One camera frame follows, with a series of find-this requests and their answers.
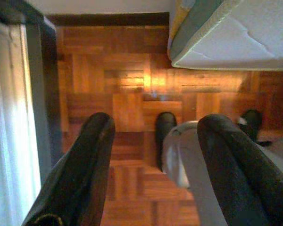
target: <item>pant leg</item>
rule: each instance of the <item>pant leg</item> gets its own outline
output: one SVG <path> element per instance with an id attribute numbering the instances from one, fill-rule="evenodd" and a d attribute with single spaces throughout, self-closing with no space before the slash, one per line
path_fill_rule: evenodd
<path id="1" fill-rule="evenodd" d="M 179 187 L 193 193 L 201 225 L 227 225 L 198 142 L 197 122 L 181 124 L 167 135 L 163 145 L 163 171 Z"/>

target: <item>wooden floor tile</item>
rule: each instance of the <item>wooden floor tile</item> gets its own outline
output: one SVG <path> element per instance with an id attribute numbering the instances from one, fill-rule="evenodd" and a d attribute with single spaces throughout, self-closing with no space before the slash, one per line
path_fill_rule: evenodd
<path id="1" fill-rule="evenodd" d="M 101 226 L 150 226 L 150 202 L 105 202 Z"/>
<path id="2" fill-rule="evenodd" d="M 58 27 L 63 151 L 92 114 L 115 120 L 102 226 L 199 226 L 194 197 L 156 166 L 154 124 L 263 114 L 262 140 L 283 137 L 283 72 L 172 68 L 168 26 Z"/>
<path id="3" fill-rule="evenodd" d="M 113 117 L 117 132 L 142 132 L 142 94 L 113 94 Z"/>

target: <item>black shoe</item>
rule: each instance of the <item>black shoe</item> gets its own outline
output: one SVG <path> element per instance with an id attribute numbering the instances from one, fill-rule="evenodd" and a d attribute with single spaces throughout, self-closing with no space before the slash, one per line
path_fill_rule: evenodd
<path id="1" fill-rule="evenodd" d="M 258 133 L 262 126 L 262 114 L 257 110 L 248 110 L 239 119 L 240 129 L 246 133 L 252 141 L 257 142 Z"/>
<path id="2" fill-rule="evenodd" d="M 22 226 L 99 226 L 115 127 L 92 115 L 70 150 L 54 166 Z"/>
<path id="3" fill-rule="evenodd" d="M 170 112 L 162 112 L 160 113 L 155 122 L 155 141 L 156 147 L 158 150 L 157 154 L 157 165 L 159 169 L 162 171 L 162 148 L 163 148 L 163 141 L 170 130 L 177 126 L 177 121 L 175 116 Z"/>

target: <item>person's foot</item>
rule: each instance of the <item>person's foot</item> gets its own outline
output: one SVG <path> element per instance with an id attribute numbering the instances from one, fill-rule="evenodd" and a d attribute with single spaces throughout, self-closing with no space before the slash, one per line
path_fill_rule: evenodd
<path id="1" fill-rule="evenodd" d="M 262 114 L 257 110 L 248 110 L 240 116 L 238 125 L 252 141 L 257 142 L 258 132 L 262 126 Z"/>
<path id="2" fill-rule="evenodd" d="M 155 122 L 155 141 L 156 147 L 158 150 L 157 154 L 157 165 L 162 171 L 162 148 L 163 148 L 163 141 L 170 130 L 177 126 L 177 121 L 175 116 L 170 112 L 162 112 L 160 113 Z"/>

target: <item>wall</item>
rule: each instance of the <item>wall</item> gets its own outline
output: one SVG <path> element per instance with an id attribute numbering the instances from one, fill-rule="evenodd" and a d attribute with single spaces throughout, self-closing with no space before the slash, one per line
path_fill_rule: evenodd
<path id="1" fill-rule="evenodd" d="M 44 14 L 169 12 L 171 0 L 26 0 Z"/>

